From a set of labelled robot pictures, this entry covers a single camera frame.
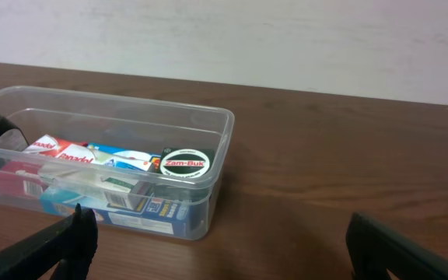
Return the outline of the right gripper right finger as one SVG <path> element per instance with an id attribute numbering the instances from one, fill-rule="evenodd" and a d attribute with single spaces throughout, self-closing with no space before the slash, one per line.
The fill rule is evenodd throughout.
<path id="1" fill-rule="evenodd" d="M 448 280 L 448 260 L 363 213 L 352 214 L 345 242 L 354 279 Z"/>

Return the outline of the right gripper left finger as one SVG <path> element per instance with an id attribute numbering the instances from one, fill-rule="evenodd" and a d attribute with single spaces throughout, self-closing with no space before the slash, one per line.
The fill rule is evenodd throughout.
<path id="1" fill-rule="evenodd" d="M 72 215 L 0 251 L 0 279 L 85 279 L 97 249 L 92 209 L 76 205 Z"/>

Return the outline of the white Panadol box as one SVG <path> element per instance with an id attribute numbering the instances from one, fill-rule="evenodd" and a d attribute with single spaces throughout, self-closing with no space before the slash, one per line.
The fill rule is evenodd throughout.
<path id="1" fill-rule="evenodd" d="M 145 183 L 122 170 L 152 172 L 149 161 L 118 156 L 97 149 L 71 144 L 56 155 L 57 159 L 85 163 L 85 167 L 47 163 L 38 174 L 50 183 L 100 199 L 114 207 L 134 210 L 141 201 L 140 190 Z"/>

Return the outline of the red Panadol box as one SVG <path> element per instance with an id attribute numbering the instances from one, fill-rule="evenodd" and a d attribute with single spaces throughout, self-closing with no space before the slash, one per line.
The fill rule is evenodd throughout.
<path id="1" fill-rule="evenodd" d="M 62 138 L 44 135 L 23 150 L 26 154 L 57 157 L 71 144 L 87 146 L 86 142 L 70 142 Z M 0 169 L 0 195 L 38 199 L 47 185 L 38 175 L 43 163 L 11 161 Z"/>

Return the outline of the blue Kool Fever box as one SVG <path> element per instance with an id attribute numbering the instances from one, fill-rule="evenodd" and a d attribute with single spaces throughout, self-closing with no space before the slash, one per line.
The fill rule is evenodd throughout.
<path id="1" fill-rule="evenodd" d="M 188 235 L 189 201 L 173 201 L 154 195 L 155 184 L 145 182 L 140 190 L 141 201 L 137 208 L 128 210 L 114 207 L 100 199 L 81 195 L 76 191 L 50 183 L 40 196 L 41 204 L 48 213 L 69 215 L 77 204 L 91 208 L 97 222 L 114 226 L 139 229 L 184 238 Z"/>

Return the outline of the clear plastic container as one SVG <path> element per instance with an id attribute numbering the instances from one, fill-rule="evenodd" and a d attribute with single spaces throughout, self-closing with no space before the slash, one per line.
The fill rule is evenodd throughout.
<path id="1" fill-rule="evenodd" d="M 44 135 L 70 142 L 86 142 L 88 149 L 141 159 L 155 165 L 152 172 L 122 170 L 124 175 L 155 185 L 208 192 L 201 200 L 188 203 L 191 212 L 186 237 L 132 230 L 185 240 L 198 240 L 208 232 L 233 132 L 234 116 L 231 111 L 99 93 L 13 86 L 0 90 L 0 114 L 21 129 L 28 146 Z M 212 168 L 202 177 L 188 179 L 158 173 L 165 148 L 214 149 Z M 86 166 L 85 163 L 31 155 L 23 151 L 2 150 L 0 153 L 4 159 L 26 163 Z M 0 196 L 0 204 L 57 215 L 44 210 L 40 197 Z"/>

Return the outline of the dark green round tin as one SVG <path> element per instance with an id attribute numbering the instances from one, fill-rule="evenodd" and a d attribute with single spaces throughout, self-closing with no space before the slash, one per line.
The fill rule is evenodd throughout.
<path id="1" fill-rule="evenodd" d="M 198 178 L 211 168 L 215 158 L 214 149 L 165 148 L 159 162 L 158 173 L 184 179 Z M 173 201 L 196 202 L 207 196 L 203 189 L 190 189 L 157 184 L 154 195 Z"/>

